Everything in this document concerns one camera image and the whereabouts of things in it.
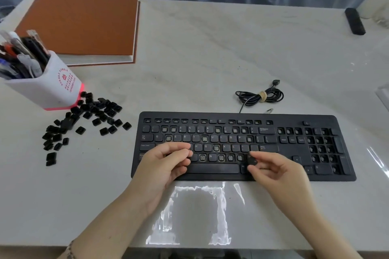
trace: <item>pile of keycaps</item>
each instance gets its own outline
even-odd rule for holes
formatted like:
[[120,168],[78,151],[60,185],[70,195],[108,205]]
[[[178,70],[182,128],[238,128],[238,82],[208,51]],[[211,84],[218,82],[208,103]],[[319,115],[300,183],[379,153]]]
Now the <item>pile of keycaps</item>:
[[[104,136],[108,133],[114,134],[118,129],[117,127],[122,126],[125,130],[131,128],[131,124],[123,122],[120,119],[114,119],[117,113],[122,110],[122,107],[117,103],[111,102],[108,99],[102,97],[98,98],[97,101],[93,101],[93,94],[91,92],[87,93],[86,91],[81,92],[81,97],[85,98],[84,100],[80,99],[78,101],[78,106],[72,107],[70,112],[67,112],[65,119],[62,121],[55,120],[54,125],[49,125],[46,128],[46,134],[43,135],[43,139],[46,140],[44,145],[44,150],[50,151],[54,149],[59,151],[63,145],[69,144],[69,138],[64,138],[62,140],[62,135],[66,134],[69,130],[73,129],[73,126],[77,123],[81,116],[85,119],[90,119],[94,114],[97,118],[92,121],[94,126],[100,125],[102,122],[107,122],[111,125],[109,128],[100,129],[100,135]],[[75,132],[82,135],[86,129],[82,126],[77,128]],[[52,166],[57,163],[57,153],[49,153],[46,156],[46,166]]]

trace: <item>pen holder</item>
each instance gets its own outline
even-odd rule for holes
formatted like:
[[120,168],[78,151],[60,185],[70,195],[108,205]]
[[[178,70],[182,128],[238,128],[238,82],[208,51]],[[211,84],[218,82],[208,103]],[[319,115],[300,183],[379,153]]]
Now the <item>pen holder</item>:
[[7,80],[6,85],[45,110],[66,110],[77,105],[84,84],[56,55],[38,78]]

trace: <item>keyboard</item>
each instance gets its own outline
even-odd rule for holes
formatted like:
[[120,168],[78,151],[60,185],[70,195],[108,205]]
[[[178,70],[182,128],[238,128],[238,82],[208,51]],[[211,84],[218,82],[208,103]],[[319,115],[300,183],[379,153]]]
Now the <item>keyboard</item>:
[[254,180],[249,151],[280,153],[311,181],[355,181],[337,119],[330,115],[142,112],[131,177],[143,155],[163,142],[187,142],[193,156],[178,180]]

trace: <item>notebook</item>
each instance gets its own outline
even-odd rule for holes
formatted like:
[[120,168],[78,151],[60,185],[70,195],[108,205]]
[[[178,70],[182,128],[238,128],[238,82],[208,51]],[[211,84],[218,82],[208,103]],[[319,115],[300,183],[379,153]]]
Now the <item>notebook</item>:
[[66,65],[134,63],[138,0],[35,0],[16,28],[36,30]]

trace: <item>marble surface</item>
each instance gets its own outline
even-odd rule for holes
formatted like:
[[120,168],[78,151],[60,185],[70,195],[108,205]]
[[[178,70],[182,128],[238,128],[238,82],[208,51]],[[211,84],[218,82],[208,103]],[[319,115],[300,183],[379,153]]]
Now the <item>marble surface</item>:
[[[389,81],[389,31],[363,23],[360,37],[337,9],[142,0],[136,64],[72,68],[134,127],[101,137],[81,119],[85,134],[68,133],[50,168],[41,136],[65,113],[0,84],[0,245],[75,238],[129,183],[140,112],[235,113],[236,90],[280,79],[282,102],[242,112],[335,115],[357,181],[312,182],[315,199],[357,250],[389,251],[389,112],[374,94]],[[131,246],[310,249],[265,190],[246,182],[175,182]]]

